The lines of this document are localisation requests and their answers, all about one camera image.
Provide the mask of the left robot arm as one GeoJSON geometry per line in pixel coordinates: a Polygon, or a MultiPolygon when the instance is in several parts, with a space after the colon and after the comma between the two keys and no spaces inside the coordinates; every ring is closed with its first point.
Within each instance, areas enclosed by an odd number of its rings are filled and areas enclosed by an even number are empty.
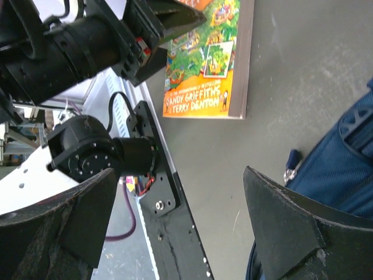
{"type": "Polygon", "coordinates": [[[79,1],[72,22],[41,20],[34,1],[2,1],[1,123],[26,127],[20,106],[65,118],[1,180],[1,217],[43,206],[103,170],[116,181],[141,176],[151,215],[177,208],[156,118],[127,88],[165,67],[163,44],[205,20],[178,1],[126,1],[122,17],[106,1],[79,1]]]}

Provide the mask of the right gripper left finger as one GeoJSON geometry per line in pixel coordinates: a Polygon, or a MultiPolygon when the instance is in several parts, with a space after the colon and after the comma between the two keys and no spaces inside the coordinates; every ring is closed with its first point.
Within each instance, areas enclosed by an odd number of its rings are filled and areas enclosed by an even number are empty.
{"type": "Polygon", "coordinates": [[[1,215],[1,279],[90,279],[118,178],[105,169],[76,187],[1,215]]]}

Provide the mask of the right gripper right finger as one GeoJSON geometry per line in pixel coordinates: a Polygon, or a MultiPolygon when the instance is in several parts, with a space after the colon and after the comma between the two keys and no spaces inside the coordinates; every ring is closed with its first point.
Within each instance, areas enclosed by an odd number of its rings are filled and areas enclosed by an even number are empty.
{"type": "Polygon", "coordinates": [[[265,279],[372,279],[372,221],[243,175],[257,260],[265,279]]]}

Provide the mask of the navy blue student backpack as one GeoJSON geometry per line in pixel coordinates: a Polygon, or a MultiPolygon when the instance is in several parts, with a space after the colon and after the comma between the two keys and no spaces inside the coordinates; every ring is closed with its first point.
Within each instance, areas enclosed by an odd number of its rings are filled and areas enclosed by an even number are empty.
{"type": "MultiPolygon", "coordinates": [[[[372,221],[372,92],[352,105],[283,185],[338,211],[372,221]]],[[[254,244],[247,279],[265,279],[254,244]]]]}

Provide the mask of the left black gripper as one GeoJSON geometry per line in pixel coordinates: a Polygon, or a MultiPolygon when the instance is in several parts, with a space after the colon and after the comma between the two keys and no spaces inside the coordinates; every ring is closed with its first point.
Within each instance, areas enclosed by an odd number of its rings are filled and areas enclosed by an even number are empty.
{"type": "Polygon", "coordinates": [[[103,21],[118,50],[112,70],[133,86],[163,69],[167,49],[158,48],[162,29],[165,34],[184,34],[206,21],[203,12],[178,1],[126,1],[122,18],[107,1],[87,1],[86,15],[103,21]]]}

